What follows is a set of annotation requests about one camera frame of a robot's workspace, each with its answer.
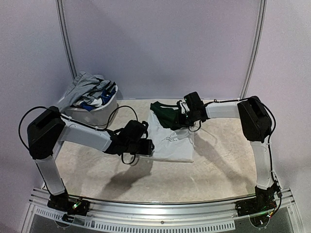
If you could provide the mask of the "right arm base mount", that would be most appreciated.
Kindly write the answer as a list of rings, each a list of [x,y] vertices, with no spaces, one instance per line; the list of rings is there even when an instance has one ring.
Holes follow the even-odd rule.
[[[266,228],[272,216],[279,210],[274,195],[258,194],[254,198],[244,199],[235,203],[238,216],[249,216],[255,228]]]

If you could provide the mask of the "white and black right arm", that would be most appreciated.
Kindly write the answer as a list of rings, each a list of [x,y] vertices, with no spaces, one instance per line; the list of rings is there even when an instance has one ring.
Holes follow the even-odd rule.
[[[197,92],[192,92],[178,101],[180,117],[186,126],[195,122],[203,123],[214,118],[238,118],[244,137],[253,150],[257,181],[256,197],[251,207],[261,212],[270,204],[270,199],[277,192],[277,181],[273,172],[273,160],[270,139],[276,127],[275,118],[257,96],[241,100],[224,100],[203,103]]]

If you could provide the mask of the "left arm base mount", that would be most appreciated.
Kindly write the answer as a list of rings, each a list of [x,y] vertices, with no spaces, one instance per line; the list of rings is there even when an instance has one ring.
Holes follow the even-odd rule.
[[[62,221],[72,223],[75,216],[86,216],[90,202],[83,198],[70,199],[67,193],[60,195],[50,195],[47,206],[49,208],[64,212]]]

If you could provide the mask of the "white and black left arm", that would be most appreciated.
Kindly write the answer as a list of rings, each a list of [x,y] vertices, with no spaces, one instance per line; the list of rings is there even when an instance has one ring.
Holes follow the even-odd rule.
[[[125,127],[114,131],[93,127],[63,115],[57,107],[51,106],[28,125],[28,150],[47,190],[54,195],[54,204],[67,211],[72,207],[72,200],[64,194],[66,188],[53,158],[55,145],[68,141],[111,155],[128,153],[134,157],[150,157],[155,146],[147,129],[147,122],[137,120],[130,120]]]

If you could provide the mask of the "white and green raglan shirt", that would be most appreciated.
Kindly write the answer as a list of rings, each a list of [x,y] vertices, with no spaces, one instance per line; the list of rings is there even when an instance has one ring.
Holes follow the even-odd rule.
[[[150,159],[161,162],[192,163],[194,134],[179,123],[177,105],[158,101],[150,104],[147,122],[148,138],[154,149]]]

